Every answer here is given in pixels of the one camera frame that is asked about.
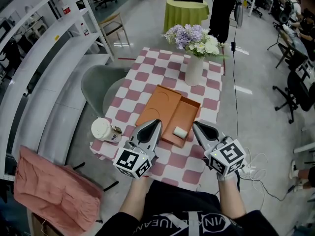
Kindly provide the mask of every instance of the floor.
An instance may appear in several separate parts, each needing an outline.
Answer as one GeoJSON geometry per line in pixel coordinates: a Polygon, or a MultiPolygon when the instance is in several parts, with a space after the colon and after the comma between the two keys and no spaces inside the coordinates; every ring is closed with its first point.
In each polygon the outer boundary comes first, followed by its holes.
{"type": "MultiPolygon", "coordinates": [[[[205,0],[212,6],[211,0],[205,0]]],[[[123,18],[131,47],[126,46],[126,38],[121,33],[123,46],[113,36],[115,55],[118,58],[136,58],[143,47],[151,47],[175,51],[161,37],[164,22],[166,0],[142,0],[135,5],[123,18]]],[[[298,160],[298,166],[303,167],[303,161],[308,160],[308,153],[293,155],[292,150],[309,140],[314,139],[311,131],[301,132],[305,123],[312,122],[315,117],[314,109],[295,113],[295,122],[288,123],[288,109],[276,112],[275,106],[283,103],[279,93],[272,90],[273,85],[284,88],[289,70],[283,62],[275,69],[281,53],[277,46],[270,51],[267,48],[276,42],[277,32],[272,26],[273,18],[267,11],[259,18],[255,13],[248,17],[249,9],[245,9],[243,26],[237,29],[236,45],[243,52],[235,52],[235,81],[237,90],[238,108],[238,139],[251,151],[252,158],[258,155],[252,166],[256,171],[252,177],[263,179],[268,191],[279,197],[284,197],[288,188],[294,184],[289,181],[288,171],[293,158],[298,160]]],[[[209,20],[202,22],[207,28],[209,20]]],[[[235,27],[230,27],[227,43],[234,38],[235,27]]],[[[225,53],[226,75],[223,77],[220,111],[217,119],[218,125],[226,134],[236,138],[236,108],[235,90],[233,81],[233,55],[228,47],[225,53]]],[[[115,65],[131,65],[131,61],[117,60],[115,65]]],[[[89,150],[89,142],[93,140],[90,126],[95,119],[91,108],[87,105],[81,115],[76,133],[74,135],[67,162],[75,166],[82,161],[86,165],[80,170],[102,187],[106,187],[116,179],[119,185],[104,194],[102,203],[102,218],[106,221],[115,214],[122,204],[130,185],[130,179],[118,173],[108,161],[98,160],[89,150]]],[[[200,182],[200,191],[216,193],[218,190],[216,174],[206,170],[200,182]]],[[[294,225],[303,223],[308,217],[311,205],[306,203],[312,190],[291,192],[284,201],[265,194],[259,183],[252,186],[250,181],[241,181],[241,195],[247,211],[261,209],[262,213],[277,230],[279,235],[286,235],[294,225]]],[[[86,235],[94,235],[101,227],[96,224],[86,235]]]]}

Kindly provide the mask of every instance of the pink cloth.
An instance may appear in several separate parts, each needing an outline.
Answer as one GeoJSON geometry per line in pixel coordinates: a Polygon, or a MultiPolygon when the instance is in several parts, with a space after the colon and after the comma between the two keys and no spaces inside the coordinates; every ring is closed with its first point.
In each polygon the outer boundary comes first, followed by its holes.
{"type": "Polygon", "coordinates": [[[14,198],[65,236],[78,236],[99,219],[103,191],[73,169],[21,146],[14,198]]]}

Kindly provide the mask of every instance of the person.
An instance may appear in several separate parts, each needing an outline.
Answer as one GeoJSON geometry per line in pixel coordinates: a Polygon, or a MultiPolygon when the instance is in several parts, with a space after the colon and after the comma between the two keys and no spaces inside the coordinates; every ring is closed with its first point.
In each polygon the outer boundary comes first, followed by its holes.
{"type": "Polygon", "coordinates": [[[311,189],[312,187],[315,187],[315,166],[311,167],[309,170],[298,170],[296,167],[296,161],[292,160],[289,171],[289,178],[293,179],[294,177],[308,180],[304,184],[298,184],[294,186],[294,191],[311,189]]]}
{"type": "MultiPolygon", "coordinates": [[[[309,10],[304,13],[303,20],[299,23],[292,23],[295,27],[297,36],[301,39],[304,44],[308,56],[311,61],[315,60],[315,15],[309,10]]],[[[305,56],[298,53],[294,54],[291,60],[286,59],[285,61],[289,64],[291,70],[295,70],[299,65],[303,63],[305,56]]]]}
{"type": "Polygon", "coordinates": [[[287,1],[290,1],[292,3],[293,11],[291,13],[291,18],[295,21],[298,21],[298,19],[302,19],[301,14],[301,0],[280,0],[283,4],[285,4],[287,1]]]}
{"type": "Polygon", "coordinates": [[[246,213],[234,172],[217,176],[220,202],[156,180],[147,193],[148,179],[134,179],[120,211],[96,235],[278,235],[259,210],[246,213]]]}
{"type": "Polygon", "coordinates": [[[210,19],[209,35],[217,38],[219,43],[225,43],[230,26],[230,14],[236,0],[214,0],[210,19]]]}

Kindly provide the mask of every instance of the bouquet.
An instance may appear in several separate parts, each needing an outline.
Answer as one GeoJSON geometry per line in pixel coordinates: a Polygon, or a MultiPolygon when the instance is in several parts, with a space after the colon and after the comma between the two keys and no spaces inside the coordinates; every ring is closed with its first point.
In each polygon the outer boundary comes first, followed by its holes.
{"type": "Polygon", "coordinates": [[[168,43],[176,44],[178,49],[185,49],[199,58],[223,56],[219,52],[219,47],[223,47],[223,44],[218,43],[208,32],[208,29],[203,29],[200,25],[175,25],[162,36],[168,43]]]}

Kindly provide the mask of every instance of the wooden tray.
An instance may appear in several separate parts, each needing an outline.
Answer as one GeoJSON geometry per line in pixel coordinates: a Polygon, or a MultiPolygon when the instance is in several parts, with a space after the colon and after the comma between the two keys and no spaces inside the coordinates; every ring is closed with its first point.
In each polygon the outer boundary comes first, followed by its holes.
{"type": "Polygon", "coordinates": [[[182,148],[196,118],[200,103],[183,97],[180,93],[157,85],[136,126],[152,119],[162,121],[162,139],[182,148]],[[185,139],[173,134],[175,127],[187,131],[185,139]]]}

